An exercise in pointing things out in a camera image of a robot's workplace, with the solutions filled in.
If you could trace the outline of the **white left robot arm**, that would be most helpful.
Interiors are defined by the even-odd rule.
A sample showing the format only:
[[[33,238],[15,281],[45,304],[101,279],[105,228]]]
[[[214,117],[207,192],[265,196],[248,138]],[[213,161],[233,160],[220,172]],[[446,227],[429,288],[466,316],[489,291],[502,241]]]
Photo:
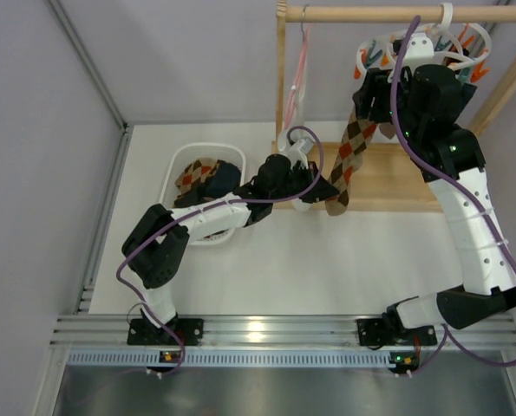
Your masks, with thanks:
[[[140,318],[129,324],[128,344],[184,341],[188,331],[173,305],[171,281],[190,243],[254,225],[269,216],[276,203],[313,204],[337,194],[317,165],[304,167],[273,154],[249,182],[221,197],[207,197],[201,204],[172,210],[161,204],[150,206],[121,247],[125,259],[119,268],[130,269],[141,282],[139,288],[128,286],[141,302]]]

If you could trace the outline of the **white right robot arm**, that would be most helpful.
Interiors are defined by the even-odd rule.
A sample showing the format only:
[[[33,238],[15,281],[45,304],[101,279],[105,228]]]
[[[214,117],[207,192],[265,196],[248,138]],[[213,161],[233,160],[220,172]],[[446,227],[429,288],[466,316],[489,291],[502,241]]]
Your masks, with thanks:
[[[464,329],[516,308],[516,265],[487,187],[486,161],[476,136],[456,120],[476,87],[450,68],[405,67],[396,86],[387,69],[371,68],[354,93],[360,121],[395,126],[447,221],[460,260],[461,283],[388,307],[402,332],[444,324]]]

